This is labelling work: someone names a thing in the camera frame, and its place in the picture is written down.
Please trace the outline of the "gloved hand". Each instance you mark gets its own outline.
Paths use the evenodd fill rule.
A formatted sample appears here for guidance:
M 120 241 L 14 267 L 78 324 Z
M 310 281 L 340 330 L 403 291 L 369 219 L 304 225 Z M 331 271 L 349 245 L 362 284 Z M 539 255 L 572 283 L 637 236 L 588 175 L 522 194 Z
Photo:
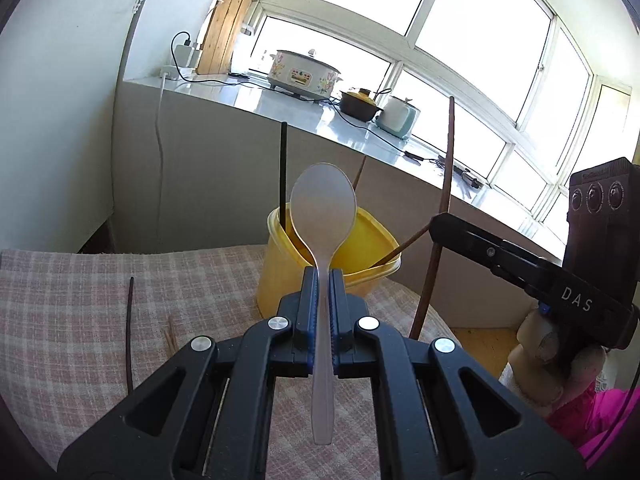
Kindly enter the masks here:
M 524 318 L 516 340 L 499 382 L 542 416 L 586 392 L 604 367 L 603 348 L 567 339 L 537 310 Z

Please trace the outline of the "pink sleeve forearm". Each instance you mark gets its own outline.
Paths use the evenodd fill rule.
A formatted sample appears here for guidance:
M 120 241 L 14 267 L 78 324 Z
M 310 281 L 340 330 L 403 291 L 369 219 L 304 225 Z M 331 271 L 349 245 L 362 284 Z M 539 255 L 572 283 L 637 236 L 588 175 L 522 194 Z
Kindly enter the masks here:
M 601 392 L 590 386 L 546 418 L 576 448 L 587 467 L 639 455 L 639 389 Z

